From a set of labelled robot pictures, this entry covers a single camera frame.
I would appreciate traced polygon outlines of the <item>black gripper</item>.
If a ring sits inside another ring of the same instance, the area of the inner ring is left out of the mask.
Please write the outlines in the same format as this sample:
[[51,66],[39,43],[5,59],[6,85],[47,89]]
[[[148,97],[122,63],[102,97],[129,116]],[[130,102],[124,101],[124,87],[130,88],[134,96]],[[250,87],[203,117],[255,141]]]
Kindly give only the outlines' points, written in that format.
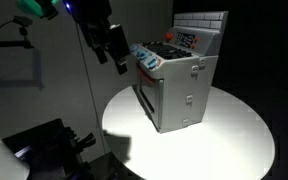
[[[109,0],[63,0],[67,12],[80,25],[87,44],[95,49],[101,64],[108,59],[101,46],[105,43],[108,30],[108,17],[112,14]],[[112,25],[109,30],[110,55],[114,59],[120,75],[127,72],[126,57],[130,54],[129,46],[120,24]]]

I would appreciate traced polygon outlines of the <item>robot arm with teal band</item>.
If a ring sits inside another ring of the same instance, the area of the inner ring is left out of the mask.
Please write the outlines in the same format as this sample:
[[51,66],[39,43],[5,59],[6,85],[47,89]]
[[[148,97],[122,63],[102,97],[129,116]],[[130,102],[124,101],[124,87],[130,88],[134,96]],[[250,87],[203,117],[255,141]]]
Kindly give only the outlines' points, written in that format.
[[58,14],[55,5],[59,1],[64,3],[66,11],[80,27],[87,45],[95,52],[99,62],[106,63],[108,53],[118,73],[124,74],[130,50],[122,25],[111,25],[108,20],[112,14],[109,0],[17,0],[16,5],[26,14],[51,20]]

